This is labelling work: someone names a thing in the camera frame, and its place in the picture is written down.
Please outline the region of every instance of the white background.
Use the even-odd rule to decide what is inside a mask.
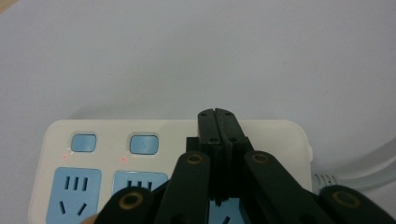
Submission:
[[[289,119],[319,172],[396,137],[395,97],[394,0],[20,0],[0,14],[0,223],[27,223],[58,119]],[[396,217],[396,184],[366,193]]]

